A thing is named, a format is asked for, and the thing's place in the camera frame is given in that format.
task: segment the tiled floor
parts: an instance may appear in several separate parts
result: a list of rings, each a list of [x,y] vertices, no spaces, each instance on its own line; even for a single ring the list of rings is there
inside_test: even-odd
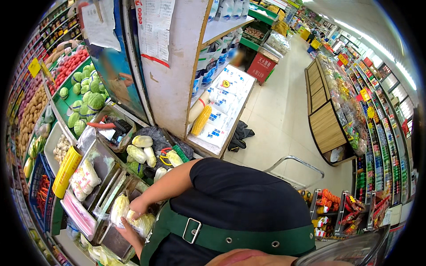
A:
[[[351,190],[352,162],[329,166],[315,146],[308,124],[308,104],[304,69],[311,63],[307,43],[295,35],[291,51],[276,66],[268,81],[255,85],[240,120],[248,124],[255,136],[245,139],[246,149],[226,151],[224,160],[265,170],[279,158],[294,155],[316,166],[325,177],[310,189],[328,188],[339,195]],[[296,161],[285,161],[276,172],[303,184],[320,175]]]

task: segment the shopping cart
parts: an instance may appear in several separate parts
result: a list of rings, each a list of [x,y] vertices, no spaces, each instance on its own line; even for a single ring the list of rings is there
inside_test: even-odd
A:
[[[272,172],[272,170],[274,170],[278,165],[280,165],[280,163],[282,163],[282,162],[284,162],[285,160],[288,160],[288,159],[292,159],[292,160],[295,160],[295,161],[297,161],[297,162],[299,162],[299,163],[301,163],[302,165],[304,165],[304,166],[306,166],[306,167],[309,167],[309,168],[311,168],[312,170],[314,170],[314,171],[316,171],[316,172],[318,172],[318,173],[320,173],[321,174],[321,178],[319,179],[319,180],[316,180],[315,182],[313,182],[312,184],[309,184],[309,185],[304,185],[304,184],[302,184],[302,183],[299,183],[299,182],[297,182],[297,181],[294,181],[294,180],[292,180],[292,179],[290,179],[290,178],[287,178],[287,177],[285,177],[285,176],[283,176],[283,175],[280,175],[280,174],[277,174],[277,173],[275,173],[275,172]],[[289,156],[286,156],[286,157],[282,157],[281,159],[279,159],[276,163],[274,163],[274,165],[272,165],[271,167],[269,167],[268,169],[266,169],[265,171],[264,171],[265,173],[268,173],[268,174],[271,174],[271,175],[273,175],[273,176],[275,176],[275,177],[277,177],[277,178],[281,178],[281,179],[283,179],[284,181],[286,181],[286,182],[289,182],[295,189],[297,189],[297,190],[300,190],[300,189],[306,189],[306,188],[308,188],[308,187],[311,187],[311,186],[313,186],[314,184],[316,184],[317,182],[319,182],[321,179],[323,179],[324,178],[324,172],[323,171],[321,171],[321,170],[319,170],[317,167],[315,167],[315,166],[313,166],[313,165],[311,165],[311,164],[309,164],[309,163],[307,163],[307,162],[305,162],[305,161],[303,161],[302,159],[299,159],[298,157],[296,157],[296,156],[293,156],[293,155],[289,155]]]

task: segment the black shirt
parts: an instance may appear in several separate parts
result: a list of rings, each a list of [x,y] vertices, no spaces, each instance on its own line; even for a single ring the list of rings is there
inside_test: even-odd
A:
[[[215,158],[195,163],[193,187],[170,200],[173,211],[217,228],[275,232],[311,224],[302,196],[287,182],[252,168]],[[189,244],[170,234],[150,265],[205,265],[221,252]]]

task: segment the fluorescent light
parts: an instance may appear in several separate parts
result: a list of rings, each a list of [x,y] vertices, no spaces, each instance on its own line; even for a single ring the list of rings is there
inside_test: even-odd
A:
[[[392,56],[392,54],[386,50],[383,46],[381,46],[376,40],[374,40],[373,38],[371,38],[370,36],[368,36],[367,34],[360,32],[359,30],[349,26],[348,24],[342,22],[342,21],[338,21],[338,20],[334,20],[335,22],[339,23],[340,25],[342,25],[343,27],[346,27],[354,32],[356,32],[357,34],[361,35],[361,37],[364,37],[369,43],[371,43],[372,45],[374,45],[377,49],[379,49],[382,53],[385,54],[385,56],[387,56],[390,60],[395,61],[395,58]]]
[[[411,87],[413,87],[413,89],[416,91],[417,90],[416,84],[414,83],[414,80],[411,78],[410,74],[408,74],[404,66],[401,65],[401,63],[399,62],[396,62],[396,65],[397,65],[397,68],[402,72],[402,74],[408,80],[408,83],[410,83]]]

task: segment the green apron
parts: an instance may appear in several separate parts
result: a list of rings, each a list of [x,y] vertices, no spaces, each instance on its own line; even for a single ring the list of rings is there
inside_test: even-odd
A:
[[[145,240],[141,266],[149,265],[151,256],[170,233],[182,236],[190,244],[223,253],[233,249],[257,249],[273,255],[294,256],[315,246],[313,224],[277,232],[226,230],[180,215],[170,208],[168,201],[157,215],[156,222]]]

